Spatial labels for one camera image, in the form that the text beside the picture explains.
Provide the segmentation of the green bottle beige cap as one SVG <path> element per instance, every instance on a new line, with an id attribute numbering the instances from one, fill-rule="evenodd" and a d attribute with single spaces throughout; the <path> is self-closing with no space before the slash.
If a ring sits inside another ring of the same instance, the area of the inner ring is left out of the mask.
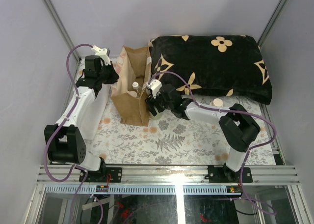
<path id="1" fill-rule="evenodd" d="M 161 119 L 162 114 L 161 113 L 157 113 L 156 115 L 153 115 L 152 113 L 150 113 L 150 119 L 151 120 L 159 120 Z"/>

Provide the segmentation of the brown canvas bag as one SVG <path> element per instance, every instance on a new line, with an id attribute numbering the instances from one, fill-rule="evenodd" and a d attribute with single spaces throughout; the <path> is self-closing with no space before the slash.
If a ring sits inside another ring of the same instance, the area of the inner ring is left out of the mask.
<path id="1" fill-rule="evenodd" d="M 145 103 L 148 97 L 145 84 L 151 77 L 151 56 L 148 47 L 132 49 L 124 46 L 115 65 L 118 82 L 114 84 L 111 99 L 121 116 L 121 123 L 134 126 L 147 126 L 149 112 Z M 128 94 L 133 91 L 132 83 L 142 87 L 140 98 Z"/>

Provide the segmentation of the clear amber pump bottle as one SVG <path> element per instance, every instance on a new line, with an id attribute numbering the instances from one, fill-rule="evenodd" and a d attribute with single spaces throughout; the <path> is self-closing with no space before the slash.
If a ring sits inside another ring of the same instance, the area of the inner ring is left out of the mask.
<path id="1" fill-rule="evenodd" d="M 140 86 L 140 84 L 138 82 L 133 82 L 132 88 L 133 88 L 134 92 L 136 93 L 136 97 L 140 98 L 141 94 L 142 94 L 142 87 Z"/>

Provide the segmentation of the small white bottle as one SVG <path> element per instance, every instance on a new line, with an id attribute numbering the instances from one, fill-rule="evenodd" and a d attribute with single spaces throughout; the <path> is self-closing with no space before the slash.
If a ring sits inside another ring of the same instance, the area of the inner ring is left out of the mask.
<path id="1" fill-rule="evenodd" d="M 132 96 L 132 97 L 135 97 L 135 98 L 138 97 L 138 94 L 137 94 L 136 91 L 129 91 L 128 94 L 129 94 L 130 96 Z"/>

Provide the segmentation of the beige bottle wooden cap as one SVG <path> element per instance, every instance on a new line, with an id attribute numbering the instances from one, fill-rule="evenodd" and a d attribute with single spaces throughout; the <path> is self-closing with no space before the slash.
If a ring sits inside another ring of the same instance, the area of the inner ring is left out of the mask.
<path id="1" fill-rule="evenodd" d="M 213 107 L 221 108 L 223 107 L 223 101 L 220 98 L 215 98 L 211 101 L 210 105 Z"/>

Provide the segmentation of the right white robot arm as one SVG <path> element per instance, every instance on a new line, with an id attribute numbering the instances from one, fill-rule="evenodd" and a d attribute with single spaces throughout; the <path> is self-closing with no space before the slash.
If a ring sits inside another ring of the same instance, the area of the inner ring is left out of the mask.
<path id="1" fill-rule="evenodd" d="M 158 80 L 146 83 L 145 88 L 148 93 L 145 102 L 153 116 L 169 110 L 180 119 L 217 123 L 230 146 L 224 177 L 229 182 L 241 177 L 246 153 L 261 130 L 242 105 L 234 104 L 228 109 L 197 104 L 193 99 L 180 96 L 172 85 L 162 85 Z"/>

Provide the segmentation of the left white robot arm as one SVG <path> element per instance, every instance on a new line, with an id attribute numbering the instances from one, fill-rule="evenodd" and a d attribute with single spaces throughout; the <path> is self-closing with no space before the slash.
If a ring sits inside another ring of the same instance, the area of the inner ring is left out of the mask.
<path id="1" fill-rule="evenodd" d="M 92 140 L 108 101 L 109 88 L 119 76 L 107 54 L 85 57 L 84 74 L 76 81 L 76 89 L 64 114 L 54 125 L 44 129 L 50 145 L 47 153 L 52 162 L 75 164 L 90 171 L 97 182 L 107 178 L 101 159 L 87 151 L 85 141 Z"/>

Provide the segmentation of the floral patterned table mat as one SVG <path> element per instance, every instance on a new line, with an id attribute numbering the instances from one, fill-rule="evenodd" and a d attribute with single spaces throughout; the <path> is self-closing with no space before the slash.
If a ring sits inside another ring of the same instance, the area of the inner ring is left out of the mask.
<path id="1" fill-rule="evenodd" d="M 122 124 L 108 100 L 87 151 L 108 164 L 222 165 L 230 147 L 217 125 L 176 118 L 164 111 L 148 126 Z"/>

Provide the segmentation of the black floral plush pillow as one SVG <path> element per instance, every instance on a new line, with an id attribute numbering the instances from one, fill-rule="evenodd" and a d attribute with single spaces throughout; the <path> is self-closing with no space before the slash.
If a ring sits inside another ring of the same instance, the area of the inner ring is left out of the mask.
<path id="1" fill-rule="evenodd" d="M 152 74 L 181 95 L 243 96 L 271 103 L 267 67 L 251 36 L 160 36 L 148 46 Z"/>

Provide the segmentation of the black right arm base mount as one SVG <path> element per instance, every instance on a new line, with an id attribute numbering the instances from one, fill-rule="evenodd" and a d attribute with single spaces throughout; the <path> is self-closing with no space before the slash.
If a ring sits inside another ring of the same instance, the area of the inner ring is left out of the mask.
<path id="1" fill-rule="evenodd" d="M 240 170 L 237 172 L 229 169 L 224 165 L 208 165 L 208 173 L 204 177 L 205 180 L 209 180 L 210 183 L 239 183 L 240 182 Z M 243 168 L 242 174 L 243 183 L 252 183 L 252 173 L 250 168 Z"/>

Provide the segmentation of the aluminium frame post left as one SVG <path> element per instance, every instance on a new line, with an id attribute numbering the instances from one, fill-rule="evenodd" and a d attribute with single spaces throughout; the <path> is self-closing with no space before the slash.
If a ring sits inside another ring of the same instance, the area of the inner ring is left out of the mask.
<path id="1" fill-rule="evenodd" d="M 68 47 L 69 50 L 75 47 L 73 41 L 71 40 L 52 0 L 42 0 L 46 9 L 48 10 L 54 24 L 56 25 L 63 41 L 65 42 L 66 46 Z"/>

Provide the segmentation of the aluminium frame post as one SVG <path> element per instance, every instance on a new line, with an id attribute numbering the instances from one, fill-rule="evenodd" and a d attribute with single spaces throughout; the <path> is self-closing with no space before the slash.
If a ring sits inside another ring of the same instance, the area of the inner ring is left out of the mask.
<path id="1" fill-rule="evenodd" d="M 263 47 L 265 41 L 267 40 L 269 34 L 271 33 L 272 29 L 274 28 L 276 22 L 278 21 L 282 11 L 284 10 L 285 6 L 287 5 L 289 0 L 279 0 L 277 6 L 275 7 L 269 21 L 267 22 L 267 25 L 265 26 L 259 40 L 258 40 L 258 46 L 260 48 Z"/>
<path id="2" fill-rule="evenodd" d="M 75 47 L 73 41 L 71 40 L 52 0 L 42 0 L 46 9 L 48 10 L 54 24 L 56 25 L 63 41 L 65 42 L 66 46 L 68 47 L 69 50 Z"/>

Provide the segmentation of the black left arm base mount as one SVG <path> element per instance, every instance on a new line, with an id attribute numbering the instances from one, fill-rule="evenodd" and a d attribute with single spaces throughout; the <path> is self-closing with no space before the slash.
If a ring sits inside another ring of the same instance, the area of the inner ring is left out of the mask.
<path id="1" fill-rule="evenodd" d="M 121 167 L 108 167 L 101 157 L 100 168 L 97 171 L 88 171 L 85 182 L 91 183 L 120 183 L 122 180 Z"/>

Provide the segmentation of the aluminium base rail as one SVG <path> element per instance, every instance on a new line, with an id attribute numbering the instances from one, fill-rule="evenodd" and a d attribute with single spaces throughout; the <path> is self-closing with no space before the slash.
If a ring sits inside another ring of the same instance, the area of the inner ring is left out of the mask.
<path id="1" fill-rule="evenodd" d="M 119 168 L 111 175 L 112 181 L 121 184 L 174 184 L 187 185 L 221 184 L 232 185 L 221 177 L 222 166 L 158 166 L 158 165 L 108 165 L 108 170 Z M 246 166 L 242 175 L 247 185 L 300 185 L 294 166 Z"/>

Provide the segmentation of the aluminium frame post right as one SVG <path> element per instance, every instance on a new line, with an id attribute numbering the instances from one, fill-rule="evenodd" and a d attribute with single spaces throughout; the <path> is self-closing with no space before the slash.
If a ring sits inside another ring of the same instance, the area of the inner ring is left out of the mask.
<path id="1" fill-rule="evenodd" d="M 258 40 L 258 46 L 260 48 L 263 47 L 265 41 L 267 40 L 269 34 L 271 33 L 272 29 L 274 28 L 276 22 L 278 21 L 282 11 L 284 10 L 285 6 L 287 5 L 289 0 L 279 0 L 277 6 L 275 7 L 269 21 L 267 22 L 267 25 L 265 26 L 259 40 Z"/>

